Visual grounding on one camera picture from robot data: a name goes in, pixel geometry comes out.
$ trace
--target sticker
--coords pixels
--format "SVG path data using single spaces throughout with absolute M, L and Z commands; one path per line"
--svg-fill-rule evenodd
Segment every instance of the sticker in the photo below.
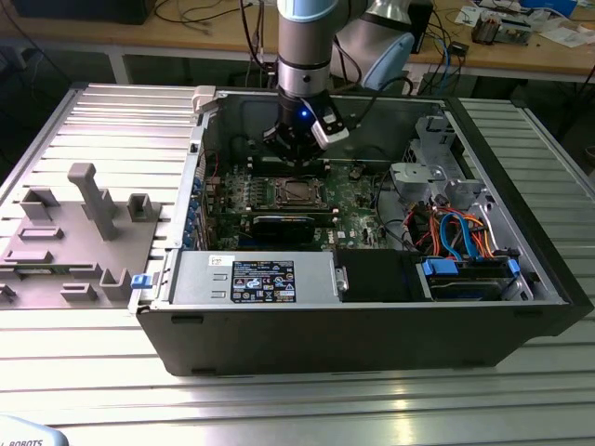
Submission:
M 209 267 L 230 267 L 235 260 L 235 256 L 209 256 L 208 266 Z
M 296 302 L 294 262 L 234 261 L 232 265 L 231 300 L 236 304 Z

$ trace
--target white label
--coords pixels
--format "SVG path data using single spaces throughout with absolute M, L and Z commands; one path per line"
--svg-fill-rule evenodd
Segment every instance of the white label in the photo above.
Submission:
M 233 265 L 235 256 L 209 256 L 208 266 L 209 267 L 230 267 Z

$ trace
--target gray plastic part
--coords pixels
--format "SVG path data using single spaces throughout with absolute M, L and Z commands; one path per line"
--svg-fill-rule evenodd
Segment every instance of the gray plastic part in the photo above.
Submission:
M 10 251 L 4 257 L 5 262 L 15 263 L 49 263 L 52 254 L 47 251 Z
M 70 268 L 70 273 L 75 279 L 98 279 L 102 272 L 99 263 L 94 263 L 89 268 Z
M 128 213 L 134 222 L 154 221 L 157 218 L 151 198 L 146 193 L 132 193 L 128 198 Z
M 100 273 L 91 278 L 86 275 L 79 279 L 71 269 L 88 269 L 99 265 L 120 274 L 127 269 L 130 276 L 145 271 L 147 258 L 157 221 L 133 223 L 130 221 L 126 203 L 116 203 L 113 224 L 118 229 L 117 242 L 104 242 L 95 228 L 95 223 L 85 217 L 80 202 L 64 202 L 47 210 L 64 237 L 57 240 L 22 240 L 19 232 L 32 226 L 24 217 L 16 233 L 10 239 L 5 253 L 10 251 L 48 250 L 53 255 L 52 262 L 46 265 L 15 265 L 0 263 L 0 282 L 7 283 L 19 296 L 10 308 L 124 308 L 125 301 L 110 300 L 99 286 Z M 161 204 L 153 202 L 155 213 L 159 215 Z M 69 302 L 60 295 L 65 282 L 90 282 L 98 295 L 95 301 Z
M 101 238 L 109 241 L 115 239 L 118 232 L 112 222 L 112 208 L 103 202 L 102 194 L 93 179 L 96 172 L 91 163 L 74 163 L 68 171 L 68 180 L 81 191 L 86 211 L 95 222 Z
M 1 268 L 0 269 L 0 280 L 3 281 L 20 281 L 22 277 L 15 271 L 14 268 Z
M 0 283 L 0 300 L 5 302 L 12 302 L 17 294 L 5 283 Z
M 132 278 L 127 269 L 122 271 L 118 282 L 113 278 L 112 272 L 109 269 L 106 269 L 103 271 L 99 286 L 103 290 L 103 293 L 108 296 L 108 299 L 124 300 L 127 302 L 132 294 L 132 287 L 130 286 L 131 282 Z
M 46 210 L 49 206 L 60 206 L 49 189 L 31 188 L 20 202 L 20 207 L 35 226 L 51 224 L 52 219 Z
M 105 209 L 108 212 L 108 215 L 110 216 L 110 218 L 113 218 L 113 215 L 115 214 L 116 211 L 116 206 L 113 203 L 112 200 L 112 196 L 110 195 L 110 191 L 107 189 L 99 189 L 99 192 L 101 192 L 101 200 L 103 200 L 103 204 L 105 205 Z M 83 206 L 83 211 L 85 211 L 85 215 L 89 220 L 93 219 L 93 216 L 91 216 L 91 214 L 89 213 L 88 208 L 86 207 L 86 204 L 81 204 L 81 206 Z
M 96 300 L 97 293 L 90 283 L 63 283 L 59 292 L 69 302 Z
M 64 236 L 60 228 L 53 226 L 37 226 L 35 228 L 23 228 L 19 231 L 21 240 L 57 240 Z

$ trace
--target motherboard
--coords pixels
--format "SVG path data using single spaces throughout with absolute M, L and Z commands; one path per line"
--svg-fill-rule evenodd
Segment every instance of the motherboard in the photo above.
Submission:
M 235 165 L 206 182 L 213 250 L 328 251 L 387 247 L 375 211 L 377 174 L 359 162 L 323 175 L 256 176 Z

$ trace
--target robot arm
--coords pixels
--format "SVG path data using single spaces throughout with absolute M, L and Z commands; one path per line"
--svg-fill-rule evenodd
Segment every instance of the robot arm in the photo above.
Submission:
M 307 164 L 349 135 L 327 90 L 333 39 L 371 1 L 278 1 L 279 111 L 264 140 L 290 164 Z
M 306 165 L 349 136 L 327 90 L 333 41 L 336 36 L 341 39 L 341 30 L 349 37 L 348 25 L 364 13 L 375 18 L 379 17 L 378 13 L 387 14 L 387 10 L 393 14 L 401 10 L 403 1 L 408 4 L 408 0 L 278 0 L 278 119 L 275 127 L 265 132 L 264 142 L 282 159 L 295 166 Z M 353 28 L 359 35 L 351 40 L 362 41 L 364 45 L 361 51 L 355 48 L 359 56 L 356 59 L 366 68 L 364 80 L 367 82 L 363 85 L 374 87 L 379 82 L 371 80 L 377 80 L 379 73 L 379 77 L 386 80 L 388 72 L 401 71 L 413 37 L 406 34 L 410 45 L 396 47 L 393 33 L 387 34 L 384 24 L 372 22 L 376 20 L 357 21 L 363 25 Z M 377 53 L 378 48 L 384 47 L 388 49 Z M 404 57 L 395 58 L 395 50 Z M 370 57 L 374 64 L 364 60 Z

